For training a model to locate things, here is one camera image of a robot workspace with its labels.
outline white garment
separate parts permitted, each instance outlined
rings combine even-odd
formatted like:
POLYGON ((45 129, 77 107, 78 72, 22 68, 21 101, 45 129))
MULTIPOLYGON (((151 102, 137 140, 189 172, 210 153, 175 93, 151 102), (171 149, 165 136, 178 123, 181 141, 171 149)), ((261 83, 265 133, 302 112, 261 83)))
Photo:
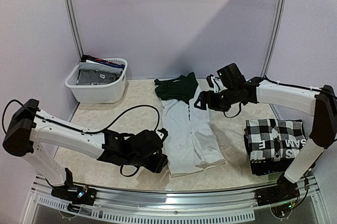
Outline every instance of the white garment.
POLYGON ((187 175, 225 163, 209 123, 208 110, 194 107, 201 89, 197 88, 190 105, 172 99, 162 100, 164 142, 172 177, 187 175))

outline laundry basket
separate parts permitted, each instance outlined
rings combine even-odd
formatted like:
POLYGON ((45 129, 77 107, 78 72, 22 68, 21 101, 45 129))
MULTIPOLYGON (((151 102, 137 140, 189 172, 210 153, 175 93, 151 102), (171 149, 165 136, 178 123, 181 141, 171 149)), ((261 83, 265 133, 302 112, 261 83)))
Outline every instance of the laundry basket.
POLYGON ((82 103, 115 103, 119 101, 125 91, 127 61, 122 58, 105 58, 104 60, 125 65, 118 80, 106 85, 76 85, 78 65, 65 80, 65 85, 71 89, 78 102, 82 103))

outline white wall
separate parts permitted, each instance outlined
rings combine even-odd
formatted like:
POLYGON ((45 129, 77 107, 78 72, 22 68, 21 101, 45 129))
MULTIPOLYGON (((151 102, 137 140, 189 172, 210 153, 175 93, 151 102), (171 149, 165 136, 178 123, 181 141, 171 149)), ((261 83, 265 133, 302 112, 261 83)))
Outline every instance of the white wall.
MULTIPOLYGON (((0 0, 0 27, 0 110, 10 99, 36 98, 41 108, 69 119, 76 101, 64 79, 78 57, 64 0, 0 0)), ((17 108, 8 110, 6 126, 17 108)), ((19 223, 35 174, 0 147, 0 223, 19 223)))
MULTIPOLYGON (((285 83, 337 91, 337 0, 286 0, 268 76, 285 83)), ((284 119, 304 119, 310 132, 312 118, 278 107, 284 119)), ((314 174, 331 223, 337 223, 337 144, 318 160, 314 174)))
POLYGON ((128 77, 260 74, 277 0, 73 0, 84 52, 123 57, 128 77))

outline checkered fabric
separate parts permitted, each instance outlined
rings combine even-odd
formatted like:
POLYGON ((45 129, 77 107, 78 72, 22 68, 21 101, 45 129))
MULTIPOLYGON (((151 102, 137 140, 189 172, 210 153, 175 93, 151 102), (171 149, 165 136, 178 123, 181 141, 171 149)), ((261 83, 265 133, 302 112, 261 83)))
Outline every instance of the checkered fabric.
POLYGON ((251 163, 294 159, 306 143, 302 121, 246 120, 245 143, 251 163))

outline beige tabletop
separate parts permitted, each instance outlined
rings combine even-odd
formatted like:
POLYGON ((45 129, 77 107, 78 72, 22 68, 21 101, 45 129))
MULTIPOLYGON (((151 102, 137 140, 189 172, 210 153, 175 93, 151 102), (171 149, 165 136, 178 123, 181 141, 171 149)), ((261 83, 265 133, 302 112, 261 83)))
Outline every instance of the beige tabletop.
MULTIPOLYGON (((205 80, 198 80, 203 90, 209 89, 205 80)), ((154 92, 153 80, 129 80, 125 94, 114 104, 80 104, 72 123, 89 128, 101 129, 108 125, 124 110, 140 105, 153 105, 163 111, 160 100, 154 92)), ((237 105, 228 112, 236 114, 237 105)), ((249 187, 274 181, 277 176, 252 175, 250 163, 243 141, 246 119, 275 118, 267 104, 247 104, 239 116, 227 119, 221 112, 210 111, 211 128, 217 138, 226 163, 203 172, 172 178, 167 167, 160 174, 153 174, 141 168, 131 178, 120 175, 120 168, 113 164, 97 161, 82 153, 60 147, 55 160, 73 173, 76 182, 96 186, 131 190, 217 190, 249 187)), ((156 112, 150 108, 138 108, 121 117, 110 129, 119 133, 137 134, 144 129, 152 130, 156 125, 156 112)), ((130 174, 134 167, 124 167, 130 174)))

